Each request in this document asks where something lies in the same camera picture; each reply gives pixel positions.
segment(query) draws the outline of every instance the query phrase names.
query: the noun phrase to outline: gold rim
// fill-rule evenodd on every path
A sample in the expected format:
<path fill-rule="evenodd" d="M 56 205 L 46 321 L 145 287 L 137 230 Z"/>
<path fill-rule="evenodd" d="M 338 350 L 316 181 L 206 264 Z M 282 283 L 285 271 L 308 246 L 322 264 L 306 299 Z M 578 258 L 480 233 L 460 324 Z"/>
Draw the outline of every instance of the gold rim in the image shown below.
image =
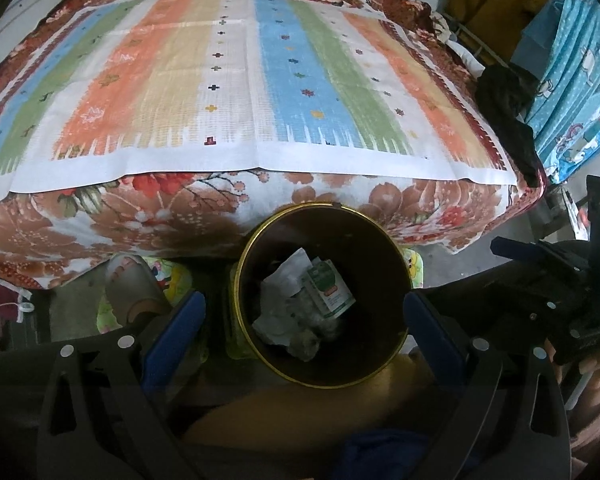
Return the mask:
<path fill-rule="evenodd" d="M 233 300 L 234 300 L 232 307 L 234 309 L 234 314 L 237 317 L 238 324 L 240 325 L 240 330 L 242 330 L 242 334 L 244 335 L 244 338 L 247 340 L 247 343 L 249 343 L 251 350 L 253 350 L 254 354 L 256 354 L 258 356 L 258 358 L 264 364 L 266 364 L 271 370 L 273 370 L 277 375 L 286 379 L 287 381 L 291 381 L 292 383 L 302 384 L 302 386 L 308 386 L 310 388 L 318 388 L 321 390 L 335 390 L 336 388 L 346 388 L 347 386 L 353 386 L 354 384 L 359 384 L 362 381 L 366 381 L 367 379 L 380 373 L 393 360 L 393 358 L 400 351 L 400 348 L 402 348 L 402 346 L 404 345 L 404 341 L 407 339 L 407 335 L 409 333 L 408 329 L 404 330 L 404 336 L 403 336 L 402 340 L 400 341 L 400 344 L 396 347 L 394 352 L 392 352 L 392 354 L 387 359 L 387 361 L 385 361 L 384 364 L 382 364 L 382 366 L 378 368 L 378 370 L 371 372 L 369 375 L 366 375 L 365 377 L 362 377 L 361 379 L 351 381 L 350 383 L 339 384 L 338 386 L 320 386 L 318 384 L 303 383 L 302 381 L 298 381 L 297 379 L 294 379 L 293 377 L 289 377 L 287 374 L 278 370 L 275 366 L 273 366 L 271 363 L 269 363 L 269 361 L 260 353 L 260 351 L 258 350 L 256 345 L 252 341 L 251 336 L 249 335 L 249 332 L 246 329 L 244 319 L 242 318 L 242 311 L 240 310 L 240 302 L 239 302 L 240 277 L 242 275 L 242 268 L 244 267 L 244 261 L 247 259 L 247 255 L 249 254 L 249 251 L 250 251 L 252 245 L 256 242 L 258 237 L 264 232 L 264 230 L 267 227 L 269 227 L 273 222 L 275 222 L 279 218 L 282 218 L 284 215 L 292 213 L 293 211 L 296 211 L 298 209 L 303 209 L 306 207 L 316 207 L 316 206 L 338 207 L 340 209 L 344 209 L 346 211 L 349 211 L 350 213 L 354 213 L 355 215 L 358 215 L 360 218 L 364 219 L 365 221 L 369 222 L 371 225 L 376 227 L 384 235 L 384 237 L 391 242 L 392 246 L 397 251 L 398 255 L 400 256 L 400 261 L 402 262 L 402 266 L 404 267 L 404 273 L 407 276 L 407 279 L 409 280 L 409 282 L 411 283 L 411 277 L 409 276 L 409 270 L 407 269 L 407 265 L 404 262 L 402 253 L 400 252 L 400 248 L 394 242 L 394 240 L 387 234 L 387 232 L 384 229 L 382 229 L 381 225 L 378 222 L 376 222 L 372 218 L 369 218 L 367 215 L 361 213 L 360 211 L 356 211 L 355 209 L 343 206 L 341 204 L 334 204 L 334 203 L 330 203 L 330 202 L 310 202 L 310 203 L 291 206 L 285 210 L 279 211 L 278 213 L 275 213 L 275 215 L 267 218 L 262 224 L 260 224 L 256 228 L 253 235 L 251 235 L 251 238 L 249 238 L 249 241 L 247 242 L 247 245 L 245 246 L 244 250 L 242 251 L 240 260 L 238 261 L 238 266 L 235 269 L 234 282 L 232 283 L 232 296 L 233 296 Z"/>

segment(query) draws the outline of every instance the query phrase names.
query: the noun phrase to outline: bed sheet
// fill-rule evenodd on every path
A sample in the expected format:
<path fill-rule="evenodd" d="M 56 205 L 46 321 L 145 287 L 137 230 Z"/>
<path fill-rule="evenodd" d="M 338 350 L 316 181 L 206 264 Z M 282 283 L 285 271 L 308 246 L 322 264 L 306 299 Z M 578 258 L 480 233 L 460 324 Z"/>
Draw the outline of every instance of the bed sheet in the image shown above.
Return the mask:
<path fill-rule="evenodd" d="M 0 65 L 0 93 L 76 10 L 113 1 L 65 0 Z M 475 81 L 436 41 L 427 4 L 313 1 L 382 11 L 417 35 L 462 98 L 473 103 Z M 441 242 L 459 251 L 541 194 L 542 189 L 527 188 L 519 174 L 516 186 L 499 186 L 265 170 L 136 174 L 93 186 L 10 193 L 0 202 L 0 277 L 25 288 L 52 288 L 120 251 L 237 256 L 259 222 L 288 205 L 311 201 L 352 206 L 377 220 L 398 243 Z"/>

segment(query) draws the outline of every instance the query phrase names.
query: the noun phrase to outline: red flower print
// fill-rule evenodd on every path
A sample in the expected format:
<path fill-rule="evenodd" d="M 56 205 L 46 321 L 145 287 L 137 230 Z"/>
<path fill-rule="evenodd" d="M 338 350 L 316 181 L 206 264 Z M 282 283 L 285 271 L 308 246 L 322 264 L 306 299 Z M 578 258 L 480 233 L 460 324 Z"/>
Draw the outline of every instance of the red flower print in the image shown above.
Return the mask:
<path fill-rule="evenodd" d="M 464 223 L 464 209 L 459 205 L 453 205 L 446 208 L 440 219 L 436 222 L 438 225 L 459 226 Z"/>
<path fill-rule="evenodd" d="M 132 184 L 136 191 L 141 191 L 148 197 L 155 196 L 159 191 L 167 195 L 176 194 L 193 179 L 193 173 L 144 173 L 124 176 L 124 184 Z"/>

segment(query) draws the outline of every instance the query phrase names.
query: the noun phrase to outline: trash can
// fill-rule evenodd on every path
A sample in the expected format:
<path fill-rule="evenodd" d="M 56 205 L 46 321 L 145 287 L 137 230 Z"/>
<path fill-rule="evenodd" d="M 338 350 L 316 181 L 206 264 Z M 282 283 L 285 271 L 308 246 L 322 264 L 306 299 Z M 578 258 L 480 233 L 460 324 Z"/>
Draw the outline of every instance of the trash can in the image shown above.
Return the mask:
<path fill-rule="evenodd" d="M 323 342 L 309 362 L 263 343 L 251 327 L 259 316 L 260 282 L 299 248 L 331 260 L 356 303 L 341 316 L 342 334 Z M 407 337 L 402 300 L 411 282 L 400 250 L 372 219 L 338 203 L 307 203 L 264 221 L 238 262 L 234 314 L 253 352 L 275 373 L 314 388 L 341 388 L 377 374 Z"/>

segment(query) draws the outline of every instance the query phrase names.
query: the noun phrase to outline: dark red stripe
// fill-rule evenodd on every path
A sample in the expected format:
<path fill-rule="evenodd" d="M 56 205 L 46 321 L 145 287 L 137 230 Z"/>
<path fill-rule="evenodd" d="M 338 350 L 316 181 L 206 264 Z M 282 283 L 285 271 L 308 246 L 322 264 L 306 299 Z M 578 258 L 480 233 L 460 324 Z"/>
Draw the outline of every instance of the dark red stripe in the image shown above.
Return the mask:
<path fill-rule="evenodd" d="M 39 56 L 33 63 L 32 65 L 27 68 L 27 71 L 24 74 L 20 75 L 20 78 L 18 79 L 18 81 L 16 82 L 16 84 L 14 84 L 11 89 L 6 93 L 6 95 L 3 96 L 2 100 L 0 101 L 0 114 L 2 113 L 2 111 L 4 110 L 5 105 L 7 104 L 7 102 L 9 101 L 9 99 L 11 99 L 16 92 L 18 92 L 20 90 L 20 88 L 22 87 L 22 85 L 25 83 L 25 81 L 31 76 L 31 74 L 33 74 L 36 69 L 43 63 L 45 62 L 46 58 L 53 52 L 53 50 L 56 48 L 56 46 L 58 46 L 58 44 L 64 40 L 64 38 L 67 37 L 67 35 L 74 30 L 75 27 L 77 27 L 78 25 L 80 25 L 80 23 L 82 23 L 82 21 L 87 18 L 88 16 L 91 16 L 93 13 L 95 12 L 95 9 L 93 10 L 88 10 L 87 12 L 85 12 L 84 14 L 82 14 L 81 16 L 79 16 L 71 25 L 69 25 L 67 28 L 65 28 L 60 34 L 58 34 L 58 37 L 55 38 L 55 40 L 52 41 L 52 43 L 49 43 L 46 46 L 45 51 L 42 53 L 41 56 Z"/>
<path fill-rule="evenodd" d="M 494 167 L 497 170 L 506 170 L 507 167 L 504 163 L 502 155 L 500 154 L 496 145 L 493 143 L 493 140 L 491 140 L 491 137 L 489 136 L 489 134 L 484 130 L 484 128 L 482 126 L 480 126 L 480 123 L 477 121 L 477 119 L 473 115 L 471 115 L 469 113 L 469 111 L 464 107 L 464 105 L 460 102 L 460 99 L 458 99 L 456 97 L 456 95 L 453 94 L 453 92 L 451 90 L 449 90 L 449 88 L 445 84 L 445 81 L 440 77 L 440 75 L 437 74 L 436 72 L 434 72 L 425 63 L 424 59 L 422 58 L 422 54 L 420 54 L 414 48 L 411 48 L 400 37 L 398 32 L 395 30 L 395 25 L 393 23 L 385 22 L 384 20 L 378 20 L 378 21 L 382 25 L 382 28 L 384 28 L 384 31 L 389 36 L 394 38 L 395 41 L 400 43 L 407 51 L 409 51 L 409 54 L 411 54 L 411 57 L 413 57 L 413 59 L 415 59 L 427 71 L 430 78 L 433 79 L 433 81 L 436 83 L 438 88 L 440 88 L 440 90 L 442 90 L 442 92 L 444 93 L 446 98 L 449 99 L 449 102 L 451 102 L 458 110 L 460 110 L 462 112 L 462 115 L 464 116 L 465 120 L 467 121 L 467 123 L 469 124 L 471 129 L 474 131 L 474 134 L 476 135 L 476 137 L 478 137 L 478 140 L 480 140 L 481 145 L 484 147 L 487 154 L 489 155 L 491 163 L 494 165 Z"/>

